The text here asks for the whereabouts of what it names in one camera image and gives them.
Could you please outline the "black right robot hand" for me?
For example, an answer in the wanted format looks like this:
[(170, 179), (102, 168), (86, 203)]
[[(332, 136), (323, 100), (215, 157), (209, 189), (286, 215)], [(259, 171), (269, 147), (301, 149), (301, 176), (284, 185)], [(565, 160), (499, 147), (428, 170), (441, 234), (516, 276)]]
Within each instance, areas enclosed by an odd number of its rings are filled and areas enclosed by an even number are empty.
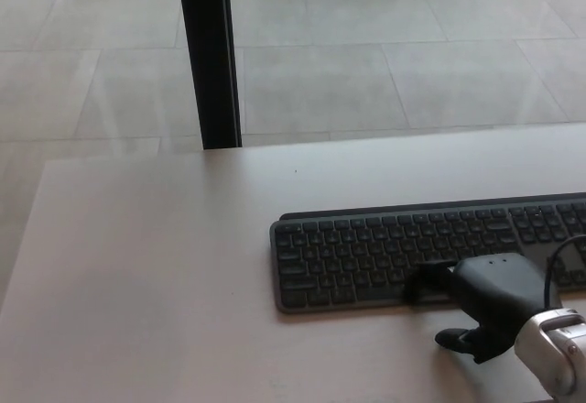
[(533, 316), (562, 307), (555, 286), (550, 287), (549, 303), (545, 302), (545, 284), (543, 270), (517, 253), (429, 261), (407, 276), (403, 300), (414, 305), (427, 290), (447, 295), (477, 326), (445, 329), (436, 334), (435, 342), (482, 364), (513, 347)]

